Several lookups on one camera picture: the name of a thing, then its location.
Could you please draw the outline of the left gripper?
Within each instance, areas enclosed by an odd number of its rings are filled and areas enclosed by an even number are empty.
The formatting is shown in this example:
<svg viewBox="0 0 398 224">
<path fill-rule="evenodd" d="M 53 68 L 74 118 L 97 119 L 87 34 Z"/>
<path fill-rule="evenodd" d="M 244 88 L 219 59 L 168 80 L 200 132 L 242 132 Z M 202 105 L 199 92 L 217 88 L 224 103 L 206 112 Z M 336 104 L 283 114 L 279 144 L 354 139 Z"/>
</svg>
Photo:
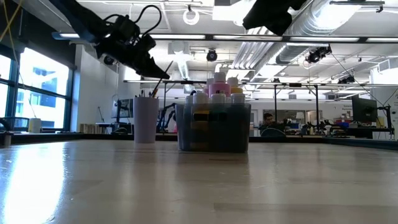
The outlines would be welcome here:
<svg viewBox="0 0 398 224">
<path fill-rule="evenodd" d="M 117 60 L 143 77 L 169 79 L 170 76 L 150 57 L 149 50 L 155 46 L 156 42 L 149 34 L 127 39 L 112 34 L 103 38 L 95 50 L 98 56 L 106 55 Z"/>
</svg>

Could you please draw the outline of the lilac plastic cup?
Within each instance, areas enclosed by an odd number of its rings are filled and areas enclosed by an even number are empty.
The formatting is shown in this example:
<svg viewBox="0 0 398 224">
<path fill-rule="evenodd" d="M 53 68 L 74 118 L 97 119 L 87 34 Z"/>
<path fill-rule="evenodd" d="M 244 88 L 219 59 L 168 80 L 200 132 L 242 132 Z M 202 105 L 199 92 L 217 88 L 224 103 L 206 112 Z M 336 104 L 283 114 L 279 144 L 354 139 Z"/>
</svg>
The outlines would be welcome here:
<svg viewBox="0 0 398 224">
<path fill-rule="evenodd" d="M 155 143 L 159 100 L 151 97 L 137 97 L 133 100 L 134 142 Z"/>
</svg>

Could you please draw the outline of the black background monitor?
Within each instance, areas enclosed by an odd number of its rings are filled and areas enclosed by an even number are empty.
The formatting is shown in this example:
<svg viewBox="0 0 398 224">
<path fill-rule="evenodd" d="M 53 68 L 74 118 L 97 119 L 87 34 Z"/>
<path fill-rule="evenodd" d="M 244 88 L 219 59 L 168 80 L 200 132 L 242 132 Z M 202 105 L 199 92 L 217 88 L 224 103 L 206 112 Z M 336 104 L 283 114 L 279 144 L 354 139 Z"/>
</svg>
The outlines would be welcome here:
<svg viewBox="0 0 398 224">
<path fill-rule="evenodd" d="M 123 99 L 113 101 L 111 117 L 112 118 L 133 118 L 133 99 Z"/>
</svg>

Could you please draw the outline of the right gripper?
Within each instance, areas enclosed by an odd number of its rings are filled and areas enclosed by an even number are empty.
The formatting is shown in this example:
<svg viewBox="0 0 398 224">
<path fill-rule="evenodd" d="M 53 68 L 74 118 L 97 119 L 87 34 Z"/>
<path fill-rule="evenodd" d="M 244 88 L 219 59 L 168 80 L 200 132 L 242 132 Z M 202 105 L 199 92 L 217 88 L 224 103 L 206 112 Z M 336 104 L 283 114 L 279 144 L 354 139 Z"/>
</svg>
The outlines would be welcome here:
<svg viewBox="0 0 398 224">
<path fill-rule="evenodd" d="M 282 36 L 292 23 L 288 10 L 298 11 L 307 0 L 256 0 L 243 19 L 246 30 L 265 27 L 273 34 Z"/>
</svg>

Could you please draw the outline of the black ceiling spotlight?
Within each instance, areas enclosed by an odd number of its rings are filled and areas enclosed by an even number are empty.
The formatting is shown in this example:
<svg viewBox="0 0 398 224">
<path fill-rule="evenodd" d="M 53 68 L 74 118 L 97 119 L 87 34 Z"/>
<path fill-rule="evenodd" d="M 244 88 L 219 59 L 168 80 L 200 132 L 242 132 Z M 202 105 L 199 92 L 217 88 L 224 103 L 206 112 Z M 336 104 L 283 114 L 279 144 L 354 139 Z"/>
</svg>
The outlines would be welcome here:
<svg viewBox="0 0 398 224">
<path fill-rule="evenodd" d="M 305 61 L 308 63 L 318 63 L 321 59 L 325 58 L 327 55 L 332 53 L 330 46 L 319 47 L 313 51 L 310 51 L 309 55 L 306 57 Z"/>
</svg>

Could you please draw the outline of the wooden crate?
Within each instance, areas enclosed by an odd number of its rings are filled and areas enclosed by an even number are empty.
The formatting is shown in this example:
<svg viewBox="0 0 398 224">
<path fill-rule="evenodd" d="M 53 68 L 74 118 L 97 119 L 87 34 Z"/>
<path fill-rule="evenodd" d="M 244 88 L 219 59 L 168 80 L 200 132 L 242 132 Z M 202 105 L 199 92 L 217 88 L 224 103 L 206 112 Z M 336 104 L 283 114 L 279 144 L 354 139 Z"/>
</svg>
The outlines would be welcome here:
<svg viewBox="0 0 398 224">
<path fill-rule="evenodd" d="M 83 134 L 101 134 L 102 128 L 97 124 L 85 124 L 79 125 L 79 132 Z"/>
</svg>

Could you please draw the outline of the person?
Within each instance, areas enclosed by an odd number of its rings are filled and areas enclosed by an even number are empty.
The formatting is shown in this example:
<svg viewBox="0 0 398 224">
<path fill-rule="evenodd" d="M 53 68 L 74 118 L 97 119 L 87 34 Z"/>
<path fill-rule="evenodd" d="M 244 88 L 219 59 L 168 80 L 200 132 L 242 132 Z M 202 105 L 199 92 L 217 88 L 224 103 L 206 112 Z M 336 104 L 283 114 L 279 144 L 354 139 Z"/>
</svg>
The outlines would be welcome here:
<svg viewBox="0 0 398 224">
<path fill-rule="evenodd" d="M 274 128 L 274 129 L 278 129 L 278 130 L 282 129 L 282 126 L 274 121 L 274 117 L 270 113 L 263 114 L 263 121 L 259 125 L 260 131 L 265 130 L 267 128 Z"/>
</svg>

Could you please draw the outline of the black background workbench equipment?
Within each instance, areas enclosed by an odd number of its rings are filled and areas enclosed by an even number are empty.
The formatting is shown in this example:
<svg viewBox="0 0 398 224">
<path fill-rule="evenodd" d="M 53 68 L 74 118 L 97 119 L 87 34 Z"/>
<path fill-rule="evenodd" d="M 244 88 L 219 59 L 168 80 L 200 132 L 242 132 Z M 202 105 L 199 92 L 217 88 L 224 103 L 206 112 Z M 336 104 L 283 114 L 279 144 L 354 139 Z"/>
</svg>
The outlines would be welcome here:
<svg viewBox="0 0 398 224">
<path fill-rule="evenodd" d="M 391 106 L 382 105 L 378 106 L 376 100 L 370 100 L 353 96 L 351 98 L 352 109 L 353 109 L 353 121 L 357 122 L 358 125 L 362 124 L 375 124 L 375 128 L 365 127 L 367 131 L 382 132 L 385 129 L 390 137 L 395 134 L 395 129 L 392 125 L 391 118 Z"/>
</svg>

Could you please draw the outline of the white cylinder container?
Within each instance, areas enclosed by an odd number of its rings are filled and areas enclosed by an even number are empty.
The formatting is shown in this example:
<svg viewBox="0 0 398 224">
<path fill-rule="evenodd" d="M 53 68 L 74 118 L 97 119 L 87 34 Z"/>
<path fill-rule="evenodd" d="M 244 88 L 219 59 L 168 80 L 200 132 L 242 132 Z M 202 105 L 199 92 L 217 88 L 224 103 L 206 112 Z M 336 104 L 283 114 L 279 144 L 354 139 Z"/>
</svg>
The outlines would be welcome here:
<svg viewBox="0 0 398 224">
<path fill-rule="evenodd" d="M 42 121 L 40 118 L 31 118 L 29 120 L 29 133 L 40 133 L 42 129 Z"/>
</svg>

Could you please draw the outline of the silver ventilation duct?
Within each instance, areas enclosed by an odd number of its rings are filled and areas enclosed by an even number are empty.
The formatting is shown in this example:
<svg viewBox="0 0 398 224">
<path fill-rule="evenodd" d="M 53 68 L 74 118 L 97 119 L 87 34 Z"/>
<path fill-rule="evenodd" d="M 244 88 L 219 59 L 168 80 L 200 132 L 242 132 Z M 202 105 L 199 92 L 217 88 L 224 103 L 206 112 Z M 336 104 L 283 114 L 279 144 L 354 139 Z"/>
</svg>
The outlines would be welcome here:
<svg viewBox="0 0 398 224">
<path fill-rule="evenodd" d="M 361 8 L 360 5 L 337 5 L 330 1 L 314 0 L 303 14 L 286 30 L 285 35 L 331 35 Z M 276 64 L 288 64 L 307 51 L 310 46 L 279 45 Z"/>
</svg>

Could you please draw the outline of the green paint bottle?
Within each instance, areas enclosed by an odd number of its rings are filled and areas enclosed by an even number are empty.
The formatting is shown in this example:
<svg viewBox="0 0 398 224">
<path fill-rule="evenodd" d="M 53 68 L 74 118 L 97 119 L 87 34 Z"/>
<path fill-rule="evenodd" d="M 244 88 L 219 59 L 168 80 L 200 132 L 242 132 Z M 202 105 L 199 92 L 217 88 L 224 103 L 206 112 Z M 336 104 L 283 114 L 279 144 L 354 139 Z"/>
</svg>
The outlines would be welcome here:
<svg viewBox="0 0 398 224">
<path fill-rule="evenodd" d="M 233 93 L 231 95 L 231 102 L 233 106 L 233 128 L 234 138 L 238 144 L 236 148 L 244 152 L 245 151 L 245 121 L 246 121 L 246 107 L 245 107 L 245 95 L 243 93 Z"/>
</svg>

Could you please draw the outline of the grey translucent plastic bin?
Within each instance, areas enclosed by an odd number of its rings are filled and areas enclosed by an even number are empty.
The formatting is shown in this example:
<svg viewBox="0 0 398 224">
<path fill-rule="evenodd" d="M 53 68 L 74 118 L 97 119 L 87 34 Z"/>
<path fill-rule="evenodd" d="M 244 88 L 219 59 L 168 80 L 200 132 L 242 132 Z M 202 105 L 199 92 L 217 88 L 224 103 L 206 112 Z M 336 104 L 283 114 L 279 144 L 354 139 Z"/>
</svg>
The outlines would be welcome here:
<svg viewBox="0 0 398 224">
<path fill-rule="evenodd" d="M 250 104 L 179 104 L 175 106 L 175 112 L 178 148 L 181 151 L 248 151 Z"/>
</svg>

